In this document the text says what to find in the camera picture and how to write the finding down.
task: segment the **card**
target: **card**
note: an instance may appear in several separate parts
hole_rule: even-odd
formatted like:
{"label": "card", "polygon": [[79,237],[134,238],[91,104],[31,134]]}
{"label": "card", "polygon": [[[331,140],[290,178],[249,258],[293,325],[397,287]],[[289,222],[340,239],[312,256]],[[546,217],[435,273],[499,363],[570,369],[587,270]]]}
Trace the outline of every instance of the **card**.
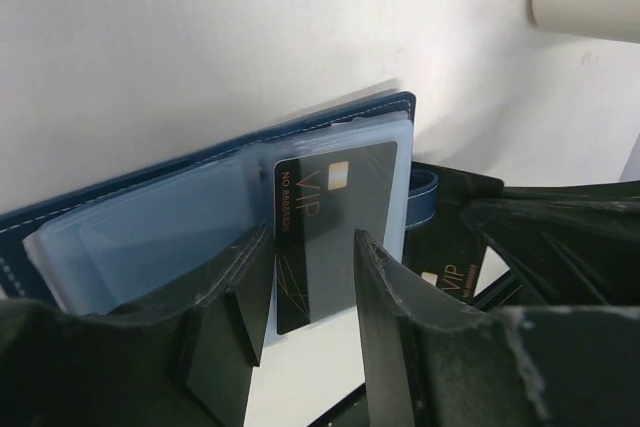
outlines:
{"label": "card", "polygon": [[276,164],[278,334],[355,306],[353,234],[384,241],[397,152],[390,141]]}

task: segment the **blue wallet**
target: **blue wallet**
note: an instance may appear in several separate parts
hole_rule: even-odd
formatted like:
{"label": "blue wallet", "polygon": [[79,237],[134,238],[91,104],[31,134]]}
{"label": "blue wallet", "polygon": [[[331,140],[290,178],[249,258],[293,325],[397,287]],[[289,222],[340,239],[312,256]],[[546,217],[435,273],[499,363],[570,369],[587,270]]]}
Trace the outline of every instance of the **blue wallet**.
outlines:
{"label": "blue wallet", "polygon": [[[144,283],[144,279],[153,278],[154,284],[147,289],[152,290],[175,278],[175,272],[170,268],[158,268],[156,259],[162,259],[162,264],[167,266],[179,262],[199,265],[257,222],[269,218],[270,213],[266,210],[271,209],[265,210],[265,203],[256,203],[255,199],[273,194],[252,191],[260,190],[260,176],[270,174],[257,155],[264,146],[350,123],[354,119],[392,118],[392,114],[399,118],[404,114],[413,121],[414,112],[415,97],[408,92],[333,108],[3,215],[0,218],[0,285],[10,298],[37,299],[80,314],[107,313],[144,293],[131,288]],[[197,178],[198,182],[191,182],[192,178]],[[336,179],[333,182],[339,183],[339,175]],[[421,226],[432,218],[437,178],[416,166],[411,171],[410,185],[407,229]],[[150,190],[153,190],[155,200],[141,203],[140,199],[144,199]],[[195,200],[191,204],[176,202],[176,192],[181,199]],[[130,221],[125,224],[118,220],[118,212],[124,209],[130,209],[127,214]],[[149,239],[155,242],[151,257],[145,226],[137,222],[139,217],[135,209],[144,210],[147,222],[150,216],[156,219],[153,239]],[[232,209],[233,215],[210,228],[210,219],[221,209]],[[75,212],[87,212],[83,214],[81,227],[74,227],[73,221],[56,220],[64,220]],[[62,229],[73,230],[73,235],[64,236],[64,242],[56,244],[56,252],[79,252],[86,244],[92,245],[93,250],[81,256],[65,255],[61,259],[55,256],[44,260],[35,258],[43,251],[40,244],[49,238],[57,239]],[[127,242],[134,237],[135,243]],[[117,282],[105,277],[106,270],[99,268],[101,263],[122,263],[125,258],[138,268],[135,272],[127,271],[128,276]],[[87,277],[81,284],[82,289],[69,292],[66,286],[65,289],[55,288],[60,279],[48,278],[48,270],[42,266],[56,262],[54,267],[58,269],[62,264],[69,278]],[[86,268],[87,262],[98,269],[90,271]],[[69,307],[70,301],[65,296],[73,298],[73,308]],[[96,299],[103,300],[96,304]]]}

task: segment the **card holder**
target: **card holder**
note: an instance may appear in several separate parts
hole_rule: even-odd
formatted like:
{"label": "card holder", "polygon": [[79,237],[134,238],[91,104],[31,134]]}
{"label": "card holder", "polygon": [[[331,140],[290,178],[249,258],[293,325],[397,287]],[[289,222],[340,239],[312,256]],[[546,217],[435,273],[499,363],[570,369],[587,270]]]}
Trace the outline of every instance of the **card holder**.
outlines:
{"label": "card holder", "polygon": [[[86,284],[81,282],[79,285],[83,285],[83,288],[86,288],[88,284],[93,285],[94,280],[98,280],[98,283],[102,282],[104,285],[101,288],[96,287],[95,291],[89,289],[88,293],[83,295],[79,295],[78,292],[66,292],[59,287],[53,289],[57,291],[56,295],[60,304],[71,311],[76,313],[106,312],[112,306],[125,301],[130,296],[137,295],[141,289],[144,290],[143,287],[149,288],[155,285],[143,285],[143,281],[153,279],[153,282],[160,285],[167,279],[172,278],[172,276],[179,275],[179,273],[176,274],[177,271],[172,271],[170,268],[166,270],[159,269],[152,262],[152,259],[164,256],[170,257],[171,251],[189,251],[190,242],[199,235],[205,235],[211,239],[209,250],[197,251],[195,249],[192,252],[193,258],[188,259],[183,254],[180,254],[172,259],[172,262],[188,265],[191,262],[196,263],[204,257],[210,258],[215,255],[216,251],[219,251],[218,249],[226,247],[243,231],[256,225],[264,217],[264,205],[256,204],[255,201],[256,192],[262,192],[263,185],[260,182],[255,182],[253,178],[247,181],[247,176],[264,176],[265,173],[260,173],[260,169],[254,171],[246,168],[246,162],[256,161],[256,152],[263,144],[327,128],[335,123],[349,122],[357,117],[366,118],[393,112],[404,112],[405,116],[412,118],[414,107],[415,99],[413,95],[401,93],[361,105],[332,109],[331,111],[321,112],[271,129],[249,134],[190,156],[5,215],[0,218],[0,284],[9,297],[30,297],[48,303],[54,302],[50,289],[43,282],[43,276],[37,272],[26,255],[23,241],[27,239],[26,245],[29,247],[32,257],[45,266],[42,270],[46,277],[46,272],[50,272],[48,267],[51,267],[56,260],[49,258],[38,259],[38,252],[41,253],[44,250],[41,247],[42,243],[46,242],[46,234],[49,227],[42,229],[41,233],[43,235],[34,236],[33,234],[43,224],[55,219],[55,222],[51,222],[52,226],[49,233],[54,231],[56,224],[58,224],[57,228],[75,229],[73,230],[73,235],[66,241],[68,244],[59,246],[60,248],[56,247],[55,250],[62,251],[64,248],[73,250],[80,243],[92,245],[90,252],[86,248],[84,251],[77,249],[82,255],[79,255],[74,262],[64,266],[69,276],[76,277],[78,272],[83,271],[82,265],[86,264],[87,259],[95,262],[98,266],[111,263],[122,263],[124,265],[126,262],[143,266],[140,272],[144,272],[144,275],[141,274],[138,277],[133,273],[127,274],[129,277],[126,282],[120,282],[120,279],[115,282],[116,279],[110,278],[108,274],[105,275],[104,269],[96,269],[96,272],[92,274],[94,276],[93,279],[88,278]],[[151,202],[139,207],[142,211],[147,212],[147,215],[156,216],[158,222],[154,228],[158,230],[155,231],[155,234],[160,235],[160,237],[165,236],[168,239],[166,249],[160,249],[151,256],[148,253],[144,253],[145,232],[143,226],[136,223],[139,221],[139,216],[131,214],[128,217],[122,217],[114,199],[120,198],[120,201],[122,201],[122,199],[127,199],[130,196],[131,201],[133,201],[132,199],[136,198],[136,196],[143,195],[145,189],[158,189],[164,185],[163,183],[169,186],[173,185],[174,182],[179,182],[174,178],[178,173],[180,175],[203,175],[206,177],[208,169],[217,170],[218,168],[225,174],[220,177],[217,174],[209,174],[211,177],[208,182],[211,183],[207,185],[209,185],[214,194],[210,199],[207,199],[209,204],[206,205],[209,210],[207,208],[198,209],[194,207],[195,204],[187,203],[181,205],[185,212],[189,212],[188,217],[190,218],[198,215],[202,215],[202,219],[209,217],[206,221],[202,220],[196,227],[188,227],[186,224],[181,223],[180,215],[176,217],[176,213],[172,208],[178,203],[175,205],[167,204],[159,208],[156,205],[156,199],[156,204]],[[182,192],[182,195],[187,199],[192,198],[194,195],[188,187],[185,187],[183,191],[180,191],[180,189],[178,191]],[[204,195],[203,191],[196,192],[196,194]],[[77,215],[84,209],[88,210],[89,206],[99,210],[113,209],[113,211],[103,215],[103,217],[92,217],[87,214],[88,217],[84,219],[81,227],[71,221],[66,226],[62,222],[65,215],[71,216],[70,212]],[[211,212],[212,209],[216,210],[217,208],[223,210],[231,209],[233,210],[233,216],[224,217],[224,222],[216,224],[215,221],[211,221],[211,217],[213,217]],[[176,218],[171,221],[167,219],[163,221],[164,217]],[[136,242],[131,240],[133,232],[136,233]],[[184,248],[173,249],[170,247],[171,244],[180,244]],[[114,246],[118,247],[116,250],[119,250],[119,253],[114,253]],[[148,275],[150,269],[154,270],[153,277]],[[50,280],[49,283],[50,285],[55,285],[54,281]],[[79,307],[71,307],[73,302],[70,299],[72,298],[81,300],[77,304]],[[97,307],[90,307],[93,301],[96,301]]]}

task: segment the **white table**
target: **white table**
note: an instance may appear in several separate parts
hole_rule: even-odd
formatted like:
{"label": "white table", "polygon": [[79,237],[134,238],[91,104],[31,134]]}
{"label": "white table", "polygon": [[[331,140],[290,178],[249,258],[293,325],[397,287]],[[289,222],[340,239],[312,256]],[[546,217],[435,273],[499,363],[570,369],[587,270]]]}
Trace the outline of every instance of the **white table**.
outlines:
{"label": "white table", "polygon": [[[617,180],[640,46],[541,32],[526,1],[0,0],[0,212],[379,84],[417,95],[419,159]],[[283,373],[301,350],[315,363]],[[347,315],[267,349],[247,425],[306,425],[361,380]]]}

